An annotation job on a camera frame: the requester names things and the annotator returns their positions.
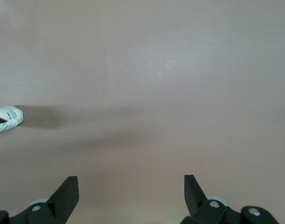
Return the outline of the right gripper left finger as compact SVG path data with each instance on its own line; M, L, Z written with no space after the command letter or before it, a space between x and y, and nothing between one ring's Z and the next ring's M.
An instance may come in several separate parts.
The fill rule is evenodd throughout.
M11 224L65 224L79 201L78 178L69 176L45 203L30 205Z

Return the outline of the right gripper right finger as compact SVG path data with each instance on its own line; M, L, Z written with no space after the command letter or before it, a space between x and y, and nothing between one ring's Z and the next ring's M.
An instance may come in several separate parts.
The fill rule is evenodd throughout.
M194 175L184 176L184 198L189 216L182 224L241 224L241 214L218 197L208 198Z

